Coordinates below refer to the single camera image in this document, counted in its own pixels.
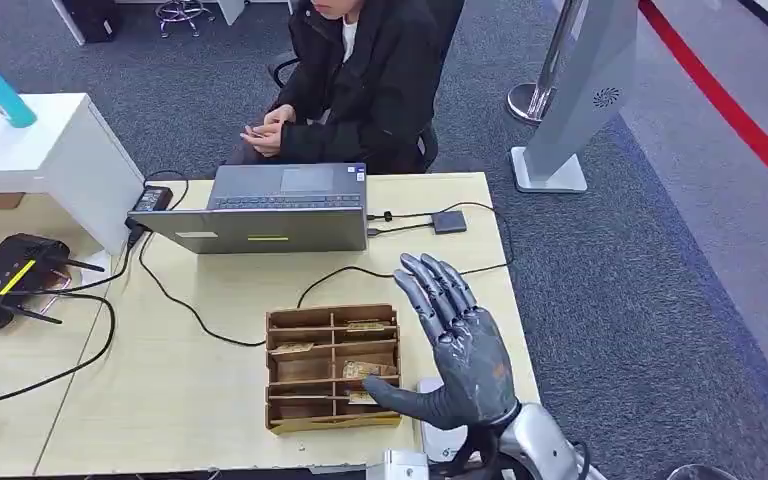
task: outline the laptop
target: laptop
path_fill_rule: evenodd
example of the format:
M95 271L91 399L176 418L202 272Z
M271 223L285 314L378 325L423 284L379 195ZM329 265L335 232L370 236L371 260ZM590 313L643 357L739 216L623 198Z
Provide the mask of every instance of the laptop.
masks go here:
M206 209L128 215L195 253L366 250L366 166L226 165Z

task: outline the wooden organizer box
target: wooden organizer box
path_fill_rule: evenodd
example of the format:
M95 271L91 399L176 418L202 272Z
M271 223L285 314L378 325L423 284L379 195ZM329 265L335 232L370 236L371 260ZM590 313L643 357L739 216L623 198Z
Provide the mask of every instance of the wooden organizer box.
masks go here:
M368 404L362 378L343 376L346 362L365 362L386 366L379 376L401 385L399 326L392 306L272 312L266 332L267 429L281 434L399 424L398 413Z

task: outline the floor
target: floor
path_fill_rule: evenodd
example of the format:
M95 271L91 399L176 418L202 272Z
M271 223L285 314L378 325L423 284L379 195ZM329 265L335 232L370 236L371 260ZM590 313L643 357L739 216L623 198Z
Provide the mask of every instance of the floor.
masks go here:
M253 5L165 40L128 7L115 42L78 48L45 3L0 9L0 70L25 92L89 92L145 172L209 176L272 101L263 65L289 46L286 8ZM768 129L766 27L734 0L657 3ZM537 76L556 18L552 0L468 2L434 169L486 172L514 224L541 396L608 478L691 462L768 478L768 171L641 21L640 94L581 153L590 191L518 194L506 152L533 132L502 100Z

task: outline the black jacket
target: black jacket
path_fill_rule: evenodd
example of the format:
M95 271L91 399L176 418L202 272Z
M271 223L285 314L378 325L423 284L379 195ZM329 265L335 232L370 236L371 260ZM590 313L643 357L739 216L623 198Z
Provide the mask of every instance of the black jacket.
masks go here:
M354 51L343 64L342 20L299 2L290 18L300 59L275 106L290 104L281 157L298 163L356 162L369 173L424 171L417 141L434 116L440 35L426 0L366 0ZM305 119L331 113L325 125Z

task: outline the robotic hand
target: robotic hand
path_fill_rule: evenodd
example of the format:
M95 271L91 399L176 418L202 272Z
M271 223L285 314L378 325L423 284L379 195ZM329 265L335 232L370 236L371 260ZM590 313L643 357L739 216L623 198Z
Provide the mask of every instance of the robotic hand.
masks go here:
M513 418L519 401L511 360L493 316L451 265L430 255L421 259L403 254L402 265L413 276L398 270L395 278L419 315L444 385L418 394L370 376L364 387L379 405L442 430Z
M604 480L585 448L582 458L540 405L520 404L508 351L493 316L480 307L461 275L430 255L402 254L396 283L419 316L443 386L426 394L397 389L375 376L363 385L379 405L449 430L467 426L467 438L451 462L434 474L489 480L503 468L537 480ZM482 465L469 470L474 452Z

